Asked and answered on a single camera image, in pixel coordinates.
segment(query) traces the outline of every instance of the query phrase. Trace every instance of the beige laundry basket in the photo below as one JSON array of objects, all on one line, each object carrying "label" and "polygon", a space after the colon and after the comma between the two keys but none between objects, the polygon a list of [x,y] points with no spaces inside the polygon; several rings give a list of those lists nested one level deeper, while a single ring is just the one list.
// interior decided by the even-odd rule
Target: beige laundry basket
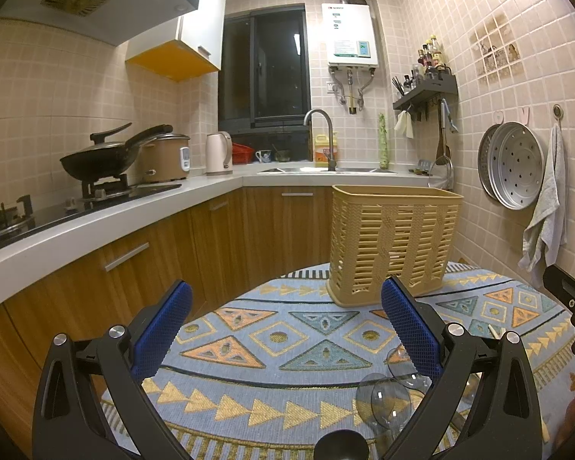
[{"label": "beige laundry basket", "polygon": [[397,275],[412,296],[441,287],[462,196],[436,188],[335,185],[328,293],[339,306],[379,304]]}]

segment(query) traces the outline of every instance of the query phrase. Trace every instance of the kitchen sink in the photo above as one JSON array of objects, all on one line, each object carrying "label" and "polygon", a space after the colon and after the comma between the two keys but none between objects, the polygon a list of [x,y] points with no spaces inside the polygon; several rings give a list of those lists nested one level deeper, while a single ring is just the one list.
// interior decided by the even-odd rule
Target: kitchen sink
[{"label": "kitchen sink", "polygon": [[[345,174],[345,173],[382,173],[386,175],[395,175],[395,171],[389,169],[379,169],[379,168],[344,168],[337,167],[335,173]],[[311,173],[332,173],[328,171],[328,168],[316,168],[316,167],[302,167],[302,168],[273,168],[267,169],[265,171],[260,171],[258,174],[263,175],[264,173],[300,173],[300,174],[311,174]]]}]

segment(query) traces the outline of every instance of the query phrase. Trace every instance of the wall cabinet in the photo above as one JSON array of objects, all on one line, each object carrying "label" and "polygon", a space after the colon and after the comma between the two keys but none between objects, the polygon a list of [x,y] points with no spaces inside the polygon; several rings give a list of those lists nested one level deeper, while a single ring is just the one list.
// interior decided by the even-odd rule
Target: wall cabinet
[{"label": "wall cabinet", "polygon": [[[49,345],[129,324],[182,278],[188,319],[256,286],[329,261],[332,190],[249,187],[137,230],[42,278],[0,305],[0,422],[26,454]],[[95,379],[96,389],[104,389]]]},{"label": "wall cabinet", "polygon": [[225,0],[200,0],[198,9],[135,36],[126,61],[175,81],[221,69]]}]

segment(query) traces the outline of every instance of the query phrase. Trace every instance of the patterned rug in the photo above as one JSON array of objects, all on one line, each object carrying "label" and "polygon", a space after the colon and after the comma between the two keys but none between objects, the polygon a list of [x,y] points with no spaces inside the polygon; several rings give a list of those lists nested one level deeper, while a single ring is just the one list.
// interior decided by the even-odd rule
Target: patterned rug
[{"label": "patterned rug", "polygon": [[[381,306],[336,306],[327,277],[328,265],[295,271],[181,328],[143,388],[193,458],[308,460],[320,437],[345,428],[378,458],[356,388],[369,373],[388,374],[384,360],[400,340]],[[419,300],[474,335],[491,337],[490,324],[522,336],[553,438],[575,385],[570,313],[528,285],[457,263]],[[108,392],[103,409],[118,442],[136,451]],[[450,427],[440,449],[456,439]]]}]

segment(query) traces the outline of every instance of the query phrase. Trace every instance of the red basket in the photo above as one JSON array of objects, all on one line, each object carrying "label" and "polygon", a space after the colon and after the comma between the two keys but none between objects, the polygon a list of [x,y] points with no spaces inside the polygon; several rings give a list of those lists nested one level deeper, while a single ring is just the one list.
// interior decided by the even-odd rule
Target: red basket
[{"label": "red basket", "polygon": [[249,164],[253,158],[253,148],[241,145],[239,143],[232,144],[232,163],[233,164]]}]

